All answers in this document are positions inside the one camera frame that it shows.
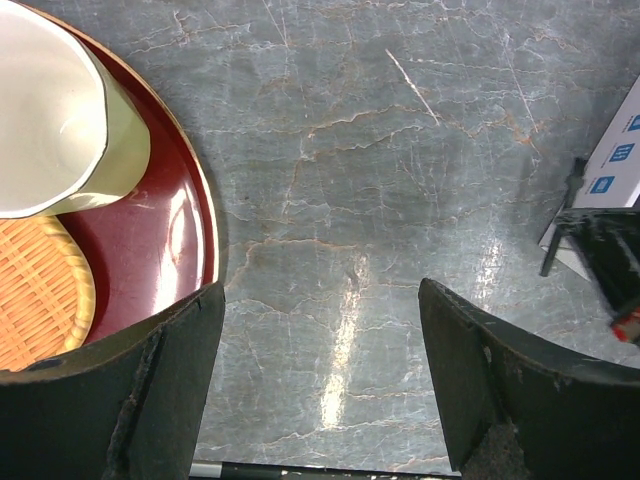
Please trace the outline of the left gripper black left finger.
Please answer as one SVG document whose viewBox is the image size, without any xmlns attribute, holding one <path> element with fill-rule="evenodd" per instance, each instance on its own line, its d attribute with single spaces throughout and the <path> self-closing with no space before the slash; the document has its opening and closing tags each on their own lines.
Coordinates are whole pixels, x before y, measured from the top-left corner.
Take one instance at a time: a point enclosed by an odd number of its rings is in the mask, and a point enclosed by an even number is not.
<svg viewBox="0 0 640 480">
<path fill-rule="evenodd" d="M 1 373 L 4 479 L 186 479 L 225 312 L 221 284 Z"/>
</svg>

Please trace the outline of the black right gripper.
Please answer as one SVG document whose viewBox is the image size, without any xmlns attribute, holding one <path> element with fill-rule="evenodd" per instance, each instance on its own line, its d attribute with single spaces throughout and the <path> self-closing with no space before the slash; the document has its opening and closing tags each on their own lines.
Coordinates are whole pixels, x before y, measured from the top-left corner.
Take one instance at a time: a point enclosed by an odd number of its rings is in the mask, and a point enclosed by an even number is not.
<svg viewBox="0 0 640 480">
<path fill-rule="evenodd" d="M 615 337 L 639 343 L 639 209 L 572 208 L 557 226 L 595 282 Z"/>
</svg>

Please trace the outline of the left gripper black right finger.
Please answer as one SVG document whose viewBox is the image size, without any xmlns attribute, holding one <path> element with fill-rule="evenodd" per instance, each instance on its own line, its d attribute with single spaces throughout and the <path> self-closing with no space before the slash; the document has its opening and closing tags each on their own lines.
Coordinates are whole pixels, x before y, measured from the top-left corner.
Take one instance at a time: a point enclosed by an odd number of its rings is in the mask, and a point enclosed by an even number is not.
<svg viewBox="0 0 640 480">
<path fill-rule="evenodd" d="M 449 462 L 463 478 L 638 478 L 638 370 L 549 342 L 432 279 L 419 309 Z"/>
</svg>

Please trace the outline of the white cardboard box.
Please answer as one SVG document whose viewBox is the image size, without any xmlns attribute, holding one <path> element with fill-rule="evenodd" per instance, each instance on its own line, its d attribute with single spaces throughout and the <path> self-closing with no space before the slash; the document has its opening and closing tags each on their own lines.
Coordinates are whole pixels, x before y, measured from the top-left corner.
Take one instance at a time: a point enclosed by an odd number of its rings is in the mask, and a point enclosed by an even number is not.
<svg viewBox="0 0 640 480">
<path fill-rule="evenodd" d="M 640 85 L 634 83 L 589 157 L 575 208 L 639 203 Z"/>
</svg>

